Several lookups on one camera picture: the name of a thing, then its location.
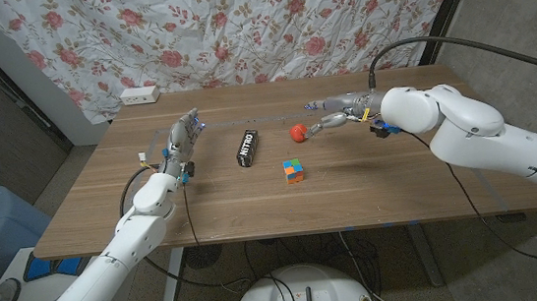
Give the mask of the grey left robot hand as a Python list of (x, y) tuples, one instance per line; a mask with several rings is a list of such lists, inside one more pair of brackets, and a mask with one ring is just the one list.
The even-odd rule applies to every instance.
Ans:
[(205, 124), (198, 118), (198, 113), (199, 110), (193, 108), (171, 126), (166, 145), (168, 156), (163, 170), (166, 174), (179, 177), (183, 164), (191, 159), (194, 144), (205, 128)]

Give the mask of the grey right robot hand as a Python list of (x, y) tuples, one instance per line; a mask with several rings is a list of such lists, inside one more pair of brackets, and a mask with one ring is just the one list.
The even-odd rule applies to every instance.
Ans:
[(376, 90), (354, 91), (308, 102), (306, 109), (326, 111), (328, 115), (307, 129), (305, 137), (312, 138), (325, 128), (343, 126), (349, 121), (361, 122), (365, 115), (371, 117), (380, 113), (385, 94)]

